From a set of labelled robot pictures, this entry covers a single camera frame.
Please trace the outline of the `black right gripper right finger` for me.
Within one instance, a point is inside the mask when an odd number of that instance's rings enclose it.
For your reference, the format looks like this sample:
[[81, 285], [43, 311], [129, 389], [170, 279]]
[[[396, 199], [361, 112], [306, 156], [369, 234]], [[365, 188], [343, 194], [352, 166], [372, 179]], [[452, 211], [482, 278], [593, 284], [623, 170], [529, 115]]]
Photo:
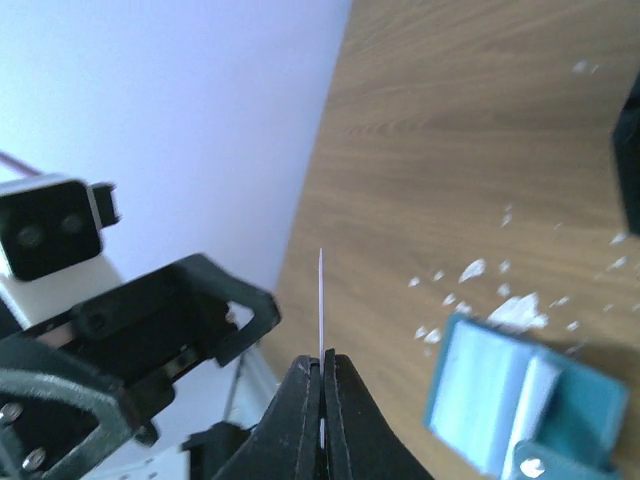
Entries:
[[326, 352], [323, 387], [327, 479], [432, 477], [391, 429], [347, 355]]

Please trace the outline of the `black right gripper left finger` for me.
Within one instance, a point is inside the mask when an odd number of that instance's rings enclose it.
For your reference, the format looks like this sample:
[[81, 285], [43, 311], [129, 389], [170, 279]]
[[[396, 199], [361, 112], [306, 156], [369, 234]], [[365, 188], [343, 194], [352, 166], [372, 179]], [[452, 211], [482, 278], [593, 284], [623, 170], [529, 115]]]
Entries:
[[320, 424], [319, 361], [295, 358], [249, 438], [217, 479], [314, 479]]

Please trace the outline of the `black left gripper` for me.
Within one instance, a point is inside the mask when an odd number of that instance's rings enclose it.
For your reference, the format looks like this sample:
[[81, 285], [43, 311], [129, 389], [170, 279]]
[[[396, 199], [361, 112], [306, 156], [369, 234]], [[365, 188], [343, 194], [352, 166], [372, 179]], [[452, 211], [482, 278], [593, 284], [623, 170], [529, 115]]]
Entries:
[[97, 258], [1, 281], [1, 473], [79, 479], [153, 420], [199, 364], [227, 365], [280, 323], [273, 296], [193, 254], [129, 282]]

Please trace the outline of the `red white credit card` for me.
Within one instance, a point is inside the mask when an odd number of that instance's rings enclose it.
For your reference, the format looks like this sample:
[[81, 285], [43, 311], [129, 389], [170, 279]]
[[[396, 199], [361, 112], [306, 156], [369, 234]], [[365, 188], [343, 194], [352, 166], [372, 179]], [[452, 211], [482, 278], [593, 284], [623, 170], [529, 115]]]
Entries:
[[321, 414], [319, 421], [319, 445], [321, 450], [325, 449], [325, 419], [323, 400], [323, 379], [325, 365], [325, 333], [324, 333], [324, 255], [323, 249], [319, 249], [318, 255], [318, 334], [319, 334], [319, 371], [321, 387]]

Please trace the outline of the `teal leather card holder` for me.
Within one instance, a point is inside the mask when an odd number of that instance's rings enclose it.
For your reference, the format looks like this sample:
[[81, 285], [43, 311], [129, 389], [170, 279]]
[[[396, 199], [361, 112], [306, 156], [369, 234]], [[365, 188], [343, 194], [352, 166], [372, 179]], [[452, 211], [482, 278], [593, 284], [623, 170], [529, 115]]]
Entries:
[[620, 479], [628, 388], [522, 335], [450, 316], [423, 424], [496, 479]]

